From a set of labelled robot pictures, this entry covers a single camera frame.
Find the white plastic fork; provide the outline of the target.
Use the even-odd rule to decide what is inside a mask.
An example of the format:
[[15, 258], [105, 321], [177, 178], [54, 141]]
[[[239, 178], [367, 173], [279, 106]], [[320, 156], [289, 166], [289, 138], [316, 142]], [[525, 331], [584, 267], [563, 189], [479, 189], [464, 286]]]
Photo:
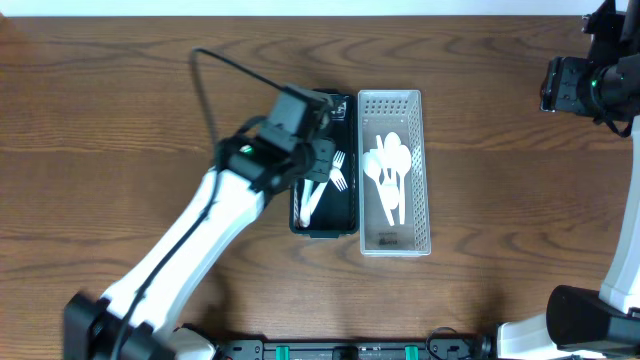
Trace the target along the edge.
[[[345, 160], [345, 156], [346, 154], [344, 152], [337, 150], [332, 161], [332, 167], [336, 167], [341, 170], [341, 167]], [[311, 197], [309, 201], [310, 214], [312, 214], [316, 209], [327, 185], [328, 185], [327, 182], [320, 183], [311, 193]]]
[[334, 184], [334, 186], [339, 192], [342, 192], [348, 189], [348, 184], [340, 169], [336, 167], [332, 167], [329, 173], [329, 177], [331, 182]]

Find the dark green plastic basket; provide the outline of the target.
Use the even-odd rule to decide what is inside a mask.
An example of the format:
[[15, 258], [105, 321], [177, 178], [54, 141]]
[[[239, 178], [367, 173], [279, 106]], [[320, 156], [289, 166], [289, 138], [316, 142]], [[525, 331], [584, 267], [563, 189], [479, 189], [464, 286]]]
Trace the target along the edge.
[[297, 180], [290, 192], [289, 228], [297, 235], [328, 239], [351, 235], [359, 229], [357, 102], [353, 95], [340, 93], [335, 89], [320, 89], [320, 92], [330, 94], [336, 106], [331, 115], [332, 126], [329, 137], [335, 142], [336, 149], [346, 155], [341, 166], [341, 172], [346, 180], [346, 189], [339, 191], [329, 180], [318, 205], [311, 214], [310, 224], [303, 227], [299, 222], [299, 210], [304, 181]]

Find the white plastic spoon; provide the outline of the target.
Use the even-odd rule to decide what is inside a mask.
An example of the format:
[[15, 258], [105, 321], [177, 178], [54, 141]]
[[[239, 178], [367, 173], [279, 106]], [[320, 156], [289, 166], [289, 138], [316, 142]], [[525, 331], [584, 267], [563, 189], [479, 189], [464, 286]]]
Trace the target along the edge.
[[400, 145], [395, 150], [395, 170], [399, 177], [399, 222], [401, 225], [405, 224], [406, 219], [406, 191], [405, 191], [405, 176], [411, 169], [412, 160], [411, 152], [406, 145]]
[[382, 169], [381, 169], [381, 164], [379, 162], [377, 150], [372, 149], [368, 152], [365, 152], [363, 154], [363, 160], [364, 160], [364, 173], [374, 182], [384, 214], [387, 218], [387, 222], [390, 226], [394, 226], [395, 221], [392, 215], [392, 210], [389, 210], [386, 207], [386, 197], [385, 197], [384, 190], [382, 188], [382, 182], [380, 181]]
[[396, 151], [401, 145], [401, 140], [396, 132], [389, 132], [383, 142], [383, 155], [384, 166], [388, 172], [389, 179], [396, 184], [397, 183], [397, 171], [395, 168], [394, 157]]

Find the short white spoon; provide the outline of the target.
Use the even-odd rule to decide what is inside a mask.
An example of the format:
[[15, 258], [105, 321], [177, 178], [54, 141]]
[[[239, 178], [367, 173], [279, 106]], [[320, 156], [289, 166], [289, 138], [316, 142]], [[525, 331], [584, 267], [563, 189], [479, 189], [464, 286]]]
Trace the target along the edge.
[[311, 214], [310, 214], [309, 201], [310, 201], [312, 190], [313, 190], [313, 182], [311, 180], [305, 179], [302, 196], [301, 196], [299, 220], [298, 220], [299, 226], [301, 228], [306, 228], [310, 224]]

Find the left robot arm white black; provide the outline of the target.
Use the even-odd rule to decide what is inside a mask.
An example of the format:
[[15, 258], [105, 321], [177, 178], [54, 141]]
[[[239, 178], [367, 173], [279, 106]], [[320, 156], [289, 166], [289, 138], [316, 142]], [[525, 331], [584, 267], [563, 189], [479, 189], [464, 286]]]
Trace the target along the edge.
[[211, 340], [176, 325], [184, 306], [274, 195], [303, 177], [327, 180], [335, 152], [326, 136], [236, 133], [220, 141], [214, 166], [151, 251], [98, 300], [77, 293], [65, 306], [64, 358], [214, 358]]

